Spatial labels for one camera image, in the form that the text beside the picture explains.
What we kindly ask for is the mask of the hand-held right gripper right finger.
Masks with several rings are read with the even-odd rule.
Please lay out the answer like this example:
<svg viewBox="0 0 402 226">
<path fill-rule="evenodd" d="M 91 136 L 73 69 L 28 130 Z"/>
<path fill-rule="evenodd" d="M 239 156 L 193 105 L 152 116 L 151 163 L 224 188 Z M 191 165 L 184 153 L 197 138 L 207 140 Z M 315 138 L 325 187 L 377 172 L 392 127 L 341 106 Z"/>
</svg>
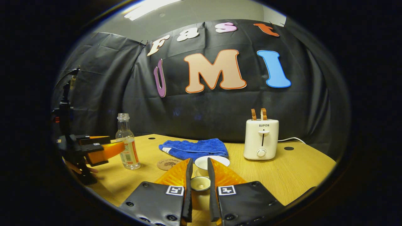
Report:
<svg viewBox="0 0 402 226">
<path fill-rule="evenodd" d="M 285 209 L 261 182 L 247 182 L 212 158 L 207 159 L 207 170 L 210 218 L 218 226 L 256 226 Z"/>
</svg>

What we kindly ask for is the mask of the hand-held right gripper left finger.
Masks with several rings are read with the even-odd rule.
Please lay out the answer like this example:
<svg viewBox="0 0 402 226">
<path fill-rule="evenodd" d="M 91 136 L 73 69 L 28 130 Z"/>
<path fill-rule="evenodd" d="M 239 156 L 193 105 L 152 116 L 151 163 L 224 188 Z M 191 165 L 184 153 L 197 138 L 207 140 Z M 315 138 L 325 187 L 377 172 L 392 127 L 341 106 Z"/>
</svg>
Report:
<svg viewBox="0 0 402 226">
<path fill-rule="evenodd" d="M 192 222 L 193 160 L 183 160 L 155 182 L 143 181 L 119 209 L 152 226 L 186 226 Z"/>
</svg>

